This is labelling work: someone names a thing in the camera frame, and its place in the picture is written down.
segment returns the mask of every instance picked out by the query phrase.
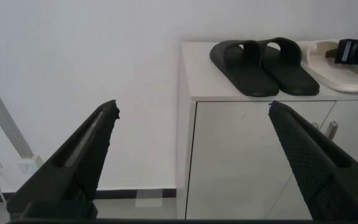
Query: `cabinet handle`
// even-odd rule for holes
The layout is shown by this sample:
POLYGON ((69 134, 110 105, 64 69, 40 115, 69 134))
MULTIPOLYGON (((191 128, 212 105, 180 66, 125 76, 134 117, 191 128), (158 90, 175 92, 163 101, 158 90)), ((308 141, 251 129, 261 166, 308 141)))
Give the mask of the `cabinet handle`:
POLYGON ((337 130, 338 130, 338 123, 336 121, 330 122, 327 130, 327 138, 329 140, 333 140, 337 130))
POLYGON ((319 126, 318 126, 318 123, 316 123, 316 122, 313 122, 311 125, 313 125, 313 127, 315 127, 315 128, 319 128, 319 126))

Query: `floor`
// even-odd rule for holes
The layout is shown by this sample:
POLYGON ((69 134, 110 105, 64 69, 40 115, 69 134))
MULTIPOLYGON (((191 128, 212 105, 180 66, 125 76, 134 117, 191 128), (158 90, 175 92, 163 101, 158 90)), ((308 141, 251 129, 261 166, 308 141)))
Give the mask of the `floor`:
MULTIPOLYGON (((138 198, 95 200, 98 218, 176 218, 175 198, 138 198)), ((0 203, 0 223, 6 223, 0 203)))

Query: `cabinet countertop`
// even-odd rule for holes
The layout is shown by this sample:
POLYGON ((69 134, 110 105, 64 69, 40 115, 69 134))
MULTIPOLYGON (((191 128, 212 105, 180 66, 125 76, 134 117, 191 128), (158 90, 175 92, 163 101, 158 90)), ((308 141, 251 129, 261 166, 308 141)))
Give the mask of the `cabinet countertop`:
POLYGON ((358 100, 358 94, 340 93, 320 84, 316 96, 292 96, 282 91, 276 96, 252 97, 239 92, 209 59, 209 51, 217 42, 184 42, 181 60, 192 101, 334 101, 358 100))

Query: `black slide sandal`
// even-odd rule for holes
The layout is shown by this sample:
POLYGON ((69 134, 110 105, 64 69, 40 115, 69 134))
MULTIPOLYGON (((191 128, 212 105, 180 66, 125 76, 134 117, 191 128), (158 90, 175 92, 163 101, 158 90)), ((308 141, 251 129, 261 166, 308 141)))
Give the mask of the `black slide sandal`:
POLYGON ((209 53, 212 62, 247 96, 273 96, 277 83, 261 67, 262 49, 253 40, 227 40, 215 45, 209 53))
POLYGON ((262 66, 278 83, 281 91, 295 96, 313 96, 320 85, 301 67, 298 44, 283 37, 258 41, 263 51, 262 66), (276 43, 280 50, 267 46, 276 43))

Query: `baseboard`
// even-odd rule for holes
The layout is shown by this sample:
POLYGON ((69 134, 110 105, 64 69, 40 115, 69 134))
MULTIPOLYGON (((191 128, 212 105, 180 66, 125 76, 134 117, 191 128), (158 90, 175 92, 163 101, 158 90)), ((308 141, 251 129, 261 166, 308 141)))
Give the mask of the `baseboard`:
MULTIPOLYGON (((14 193, 3 193, 9 200, 14 193)), ((176 189, 133 189, 133 190, 98 190, 95 199, 130 199, 130 198, 174 198, 176 189)))

